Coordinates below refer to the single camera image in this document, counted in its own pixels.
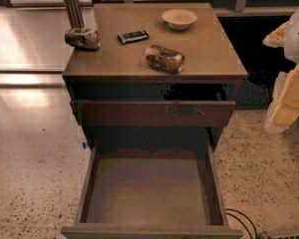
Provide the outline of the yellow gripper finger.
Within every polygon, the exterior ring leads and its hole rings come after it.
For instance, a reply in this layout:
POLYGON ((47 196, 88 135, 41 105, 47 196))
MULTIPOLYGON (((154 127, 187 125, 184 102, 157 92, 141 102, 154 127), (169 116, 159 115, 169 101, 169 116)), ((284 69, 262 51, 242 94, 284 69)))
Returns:
POLYGON ((276 78, 272 102, 267 110, 264 129, 282 133, 299 118, 299 65, 276 78))
POLYGON ((281 24, 263 39, 263 44, 271 48, 283 47, 285 45, 287 26, 287 22, 281 24))

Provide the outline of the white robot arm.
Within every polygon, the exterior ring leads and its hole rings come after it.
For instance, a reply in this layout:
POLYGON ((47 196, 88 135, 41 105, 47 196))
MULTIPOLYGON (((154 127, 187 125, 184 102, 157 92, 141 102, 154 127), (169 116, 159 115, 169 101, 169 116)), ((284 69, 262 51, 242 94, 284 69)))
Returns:
POLYGON ((278 74, 266 113, 264 129, 268 133, 282 133, 299 118, 299 8, 287 22, 267 35, 263 44, 282 47, 285 58, 296 64, 289 73, 278 74))

